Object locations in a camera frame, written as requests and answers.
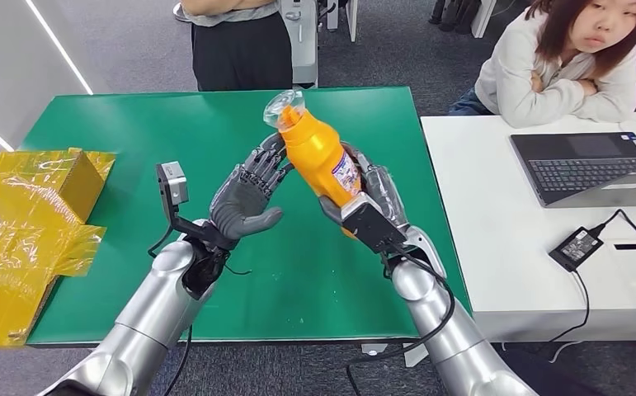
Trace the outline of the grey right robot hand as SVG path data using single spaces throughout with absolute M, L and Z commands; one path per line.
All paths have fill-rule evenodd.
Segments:
M 341 141 L 341 144 L 360 172 L 361 190 L 378 205 L 385 218 L 398 229 L 405 230 L 409 221 L 389 170 L 383 165 L 373 163 L 348 142 Z

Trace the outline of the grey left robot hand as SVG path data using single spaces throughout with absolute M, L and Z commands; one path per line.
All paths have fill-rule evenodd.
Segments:
M 226 238 L 239 240 L 274 227 L 283 212 L 269 202 L 294 169 L 279 133 L 267 136 L 231 171 L 210 203 L 210 221 Z

